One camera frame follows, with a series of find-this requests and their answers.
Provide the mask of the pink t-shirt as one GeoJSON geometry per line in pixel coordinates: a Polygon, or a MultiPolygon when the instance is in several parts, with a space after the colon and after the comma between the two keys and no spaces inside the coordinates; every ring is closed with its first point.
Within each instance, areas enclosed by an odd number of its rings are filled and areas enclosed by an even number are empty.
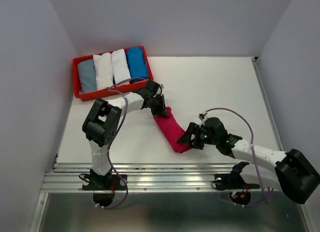
{"type": "Polygon", "coordinates": [[[168,113],[168,118],[160,116],[153,117],[158,128],[160,129],[174,152],[182,154],[189,151],[191,149],[190,146],[177,143],[178,139],[180,139],[184,135],[185,131],[175,120],[172,114],[172,108],[166,107],[166,111],[168,113]]]}

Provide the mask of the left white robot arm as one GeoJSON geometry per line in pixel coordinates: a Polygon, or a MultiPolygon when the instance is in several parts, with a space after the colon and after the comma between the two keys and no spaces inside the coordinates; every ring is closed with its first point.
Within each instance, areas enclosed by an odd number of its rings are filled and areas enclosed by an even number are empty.
{"type": "Polygon", "coordinates": [[[162,89],[163,85],[148,80],[143,88],[126,95],[119,91],[119,98],[94,101],[84,120],[82,131],[89,141],[92,154],[90,181],[94,180],[99,188],[105,189],[111,184],[109,174],[112,172],[112,165],[108,154],[127,113],[149,108],[153,116],[168,118],[162,89]]]}

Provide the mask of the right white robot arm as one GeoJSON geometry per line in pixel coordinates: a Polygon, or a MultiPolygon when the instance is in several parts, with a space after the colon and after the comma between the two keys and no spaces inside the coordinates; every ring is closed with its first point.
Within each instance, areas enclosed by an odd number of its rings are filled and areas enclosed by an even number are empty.
{"type": "Polygon", "coordinates": [[[214,145],[221,154],[240,161],[230,173],[215,174],[211,185],[216,190],[273,188],[304,204],[320,184],[319,173],[299,150],[285,152],[253,145],[228,133],[216,117],[200,125],[190,123],[177,143],[194,149],[214,145]]]}

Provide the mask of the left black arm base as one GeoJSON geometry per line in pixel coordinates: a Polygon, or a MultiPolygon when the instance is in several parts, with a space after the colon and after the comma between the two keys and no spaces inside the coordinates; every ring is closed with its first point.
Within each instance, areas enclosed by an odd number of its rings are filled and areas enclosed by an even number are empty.
{"type": "Polygon", "coordinates": [[[91,174],[81,173],[79,179],[82,181],[84,191],[125,191],[125,183],[116,174],[108,173],[103,178],[91,174]]]}

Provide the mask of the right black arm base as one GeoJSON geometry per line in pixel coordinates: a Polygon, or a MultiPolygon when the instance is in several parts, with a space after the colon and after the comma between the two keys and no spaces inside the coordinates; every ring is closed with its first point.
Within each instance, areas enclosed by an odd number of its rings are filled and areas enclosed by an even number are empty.
{"type": "Polygon", "coordinates": [[[240,189],[258,189],[260,185],[258,183],[247,183],[245,182],[240,173],[244,168],[247,168],[248,162],[240,162],[236,164],[230,173],[220,173],[214,175],[214,181],[211,183],[212,188],[223,191],[229,190],[240,190],[240,189]]]}

